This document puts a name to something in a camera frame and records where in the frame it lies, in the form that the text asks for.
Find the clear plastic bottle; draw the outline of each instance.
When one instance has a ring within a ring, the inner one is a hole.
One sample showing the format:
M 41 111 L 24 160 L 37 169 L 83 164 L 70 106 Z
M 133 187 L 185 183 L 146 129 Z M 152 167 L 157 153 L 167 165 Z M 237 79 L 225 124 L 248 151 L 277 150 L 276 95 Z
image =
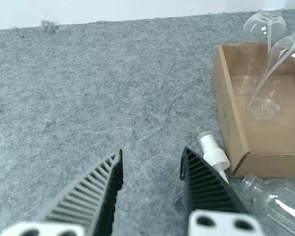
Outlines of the clear plastic bottle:
M 295 32 L 272 47 L 247 110 L 260 122 L 274 122 L 288 104 L 291 92 L 295 94 Z
M 282 9 L 285 6 L 286 0 L 262 0 L 260 11 L 244 24 L 231 69 L 236 94 L 251 94 L 264 63 L 260 58 L 266 59 L 272 45 L 284 37 L 286 24 Z
M 253 198 L 255 213 L 265 223 L 295 236 L 295 185 L 285 179 L 262 181 L 248 174 L 239 188 Z

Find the gray felt mat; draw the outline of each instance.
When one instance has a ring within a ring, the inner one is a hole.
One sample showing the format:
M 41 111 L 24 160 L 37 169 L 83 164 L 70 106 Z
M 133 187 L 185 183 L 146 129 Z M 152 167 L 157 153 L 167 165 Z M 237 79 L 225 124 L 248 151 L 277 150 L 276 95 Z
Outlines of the gray felt mat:
M 0 232 L 121 148 L 113 235 L 181 236 L 179 159 L 202 131 L 223 142 L 212 61 L 250 15 L 0 31 Z

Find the cardboard box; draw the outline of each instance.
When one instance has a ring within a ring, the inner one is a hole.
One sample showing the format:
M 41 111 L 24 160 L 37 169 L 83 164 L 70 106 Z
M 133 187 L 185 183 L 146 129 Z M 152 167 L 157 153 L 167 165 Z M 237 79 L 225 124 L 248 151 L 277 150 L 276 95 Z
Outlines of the cardboard box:
M 226 153 L 233 177 L 295 177 L 295 96 L 281 117 L 260 123 L 246 111 L 249 97 L 235 95 L 229 68 L 237 45 L 217 47 L 213 85 Z M 293 75 L 276 75 L 291 81 Z

